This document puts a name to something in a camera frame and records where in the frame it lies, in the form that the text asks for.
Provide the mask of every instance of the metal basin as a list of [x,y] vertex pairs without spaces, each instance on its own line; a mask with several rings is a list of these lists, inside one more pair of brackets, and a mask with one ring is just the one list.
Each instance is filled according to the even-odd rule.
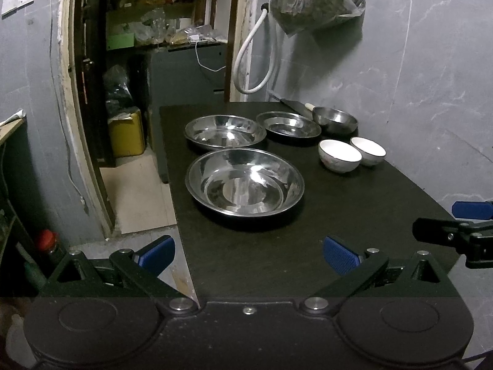
[[255,121],[235,115],[209,115],[185,126],[185,137],[205,150],[253,146],[266,134]]
[[330,134],[347,135],[358,127],[358,120],[347,112],[335,108],[315,107],[313,120],[319,124],[324,132]]
[[227,216],[273,216],[303,196],[299,171],[274,154],[256,149],[207,153],[188,168],[185,183],[204,206]]
[[256,119],[267,131],[291,138],[316,138],[322,132],[312,120],[290,112],[263,112]]

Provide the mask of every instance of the tiled floor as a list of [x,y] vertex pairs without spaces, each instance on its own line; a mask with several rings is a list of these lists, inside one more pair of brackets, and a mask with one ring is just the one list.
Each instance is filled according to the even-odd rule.
[[166,268],[158,278],[169,286],[172,286],[176,290],[180,291],[182,294],[198,301],[195,289],[193,288],[190,271],[188,270],[185,253],[183,252],[183,246],[181,244],[178,228],[175,225],[152,229],[150,231],[127,234],[121,238],[110,239],[106,242],[93,242],[73,246],[71,249],[83,251],[89,259],[108,258],[111,253],[122,248],[130,248],[137,251],[163,235],[169,235],[174,239],[176,252],[173,263],[171,263],[171,265],[168,266],[168,268]]
[[116,160],[115,168],[101,168],[109,201],[122,234],[174,225],[169,185],[161,183],[154,152]]

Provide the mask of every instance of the red bottle cap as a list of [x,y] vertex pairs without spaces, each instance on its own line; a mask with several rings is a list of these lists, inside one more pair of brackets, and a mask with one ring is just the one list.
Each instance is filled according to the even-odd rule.
[[49,229],[44,229],[36,238],[36,247],[40,252],[47,252],[55,247],[56,242],[57,234]]

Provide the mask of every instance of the black table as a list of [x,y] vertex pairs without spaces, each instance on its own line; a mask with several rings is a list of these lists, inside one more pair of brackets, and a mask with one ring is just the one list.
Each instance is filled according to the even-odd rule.
[[320,162],[317,145],[295,147],[268,140],[267,151],[292,163],[305,180],[305,194],[279,227],[229,224],[200,208],[188,193],[185,174],[199,156],[183,136],[192,119],[234,114],[255,119],[277,102],[221,103],[161,108],[169,183],[183,249],[199,297],[296,297],[315,293],[338,278],[324,261],[322,241],[336,235],[363,249],[379,248],[393,258],[430,251],[449,271],[452,248],[417,242],[412,223],[420,216],[449,219],[430,196],[388,162],[359,166],[338,175]]

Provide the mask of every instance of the gray wall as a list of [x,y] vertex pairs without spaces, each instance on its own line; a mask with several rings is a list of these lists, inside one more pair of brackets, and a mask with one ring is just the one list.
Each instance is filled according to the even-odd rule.
[[[362,29],[356,21],[289,39],[279,30],[274,90],[351,112],[360,135],[447,210],[493,200],[493,0],[366,3]],[[253,43],[251,86],[267,70],[267,27]]]
[[[52,56],[60,88],[58,5],[59,0],[53,0]],[[35,0],[0,19],[0,117],[23,108],[27,122],[7,142],[4,173],[11,201],[31,233],[49,228],[67,245],[102,240],[94,209],[84,210],[68,180],[67,150],[50,76],[49,40],[49,0]],[[71,171],[87,201],[73,151]]]

